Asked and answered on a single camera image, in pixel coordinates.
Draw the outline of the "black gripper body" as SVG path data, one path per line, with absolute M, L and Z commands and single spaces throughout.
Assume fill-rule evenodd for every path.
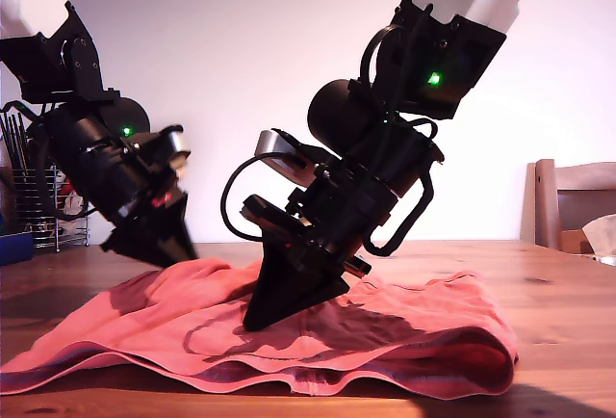
M 242 215 L 282 243 L 282 250 L 298 257 L 306 249 L 324 266 L 362 277 L 371 265 L 355 256 L 362 236 L 390 217 L 398 197 L 367 171 L 339 159 L 315 168 L 315 179 L 302 191 L 294 190 L 284 210 L 260 196 L 244 201 Z

